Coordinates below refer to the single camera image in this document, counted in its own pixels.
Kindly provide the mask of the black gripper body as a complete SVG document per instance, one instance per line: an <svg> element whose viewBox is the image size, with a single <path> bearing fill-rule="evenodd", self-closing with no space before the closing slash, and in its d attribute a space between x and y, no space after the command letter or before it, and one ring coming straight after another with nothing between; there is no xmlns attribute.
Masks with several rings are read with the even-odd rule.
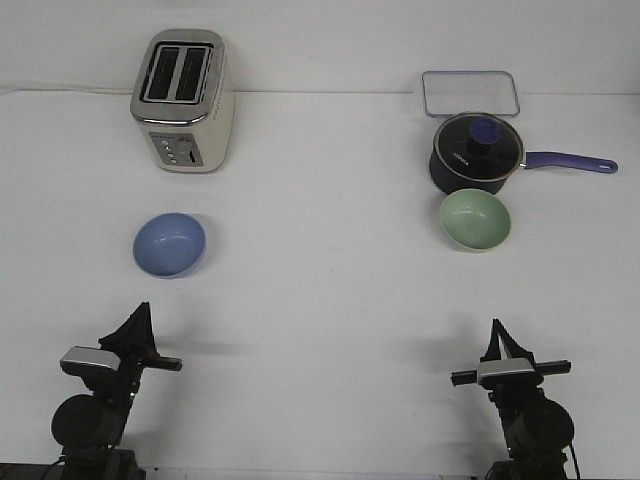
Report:
<svg viewBox="0 0 640 480"><path fill-rule="evenodd" d="M178 372L182 370L180 358L141 355L116 355L121 363L117 372L96 372L82 374L80 378L85 386L96 395L114 400L130 399L136 396L140 388L142 373L145 369L157 369Z"/></svg>
<svg viewBox="0 0 640 480"><path fill-rule="evenodd" d="M533 397L544 394L544 390L541 385L545 376L568 374L571 371L571 362L569 360L556 360L541 363L530 362L533 365L535 372L504 376L490 381L484 386L477 383L477 368L479 363L476 369L452 372L450 374L450 380L453 386L477 384L490 392L497 392L498 388L501 387L513 395Z"/></svg>

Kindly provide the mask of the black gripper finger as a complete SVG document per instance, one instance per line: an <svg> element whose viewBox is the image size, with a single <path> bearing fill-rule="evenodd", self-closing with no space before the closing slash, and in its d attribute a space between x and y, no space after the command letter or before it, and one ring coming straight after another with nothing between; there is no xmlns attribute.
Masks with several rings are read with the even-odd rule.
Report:
<svg viewBox="0 0 640 480"><path fill-rule="evenodd" d="M534 360L534 354L519 345L508 333L503 324L500 324L497 329L503 350L509 358L522 358L527 359L528 361Z"/></svg>
<svg viewBox="0 0 640 480"><path fill-rule="evenodd" d="M141 342L147 351L146 356L157 356L155 336L151 321L151 308L148 302L141 303Z"/></svg>
<svg viewBox="0 0 640 480"><path fill-rule="evenodd" d="M481 362L489 362L502 359L499 334L500 325L501 323L498 318L494 318L492 320L489 344L485 354L480 358Z"/></svg>
<svg viewBox="0 0 640 480"><path fill-rule="evenodd" d="M146 339L146 306L139 305L129 318L113 333L98 340L104 350L129 350L139 347Z"/></svg>

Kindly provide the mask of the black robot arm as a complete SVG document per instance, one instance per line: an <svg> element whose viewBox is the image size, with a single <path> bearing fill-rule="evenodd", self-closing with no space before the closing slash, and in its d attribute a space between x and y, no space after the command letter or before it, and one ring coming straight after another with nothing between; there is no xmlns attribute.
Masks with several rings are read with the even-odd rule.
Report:
<svg viewBox="0 0 640 480"><path fill-rule="evenodd" d="M492 320L485 354L474 370L453 372L454 386L476 384L497 409L509 458L496 461L487 479L565 479L567 455L575 455L575 425L559 403L547 398L544 378L567 374L571 362L538 362L502 322Z"/></svg>
<svg viewBox="0 0 640 480"><path fill-rule="evenodd" d="M52 463L3 463L3 479L145 479L135 452L120 443L143 371L179 371L179 358L158 353L150 303L143 301L96 347L73 346L60 360L62 371L89 390L62 402L51 433L62 447Z"/></svg>

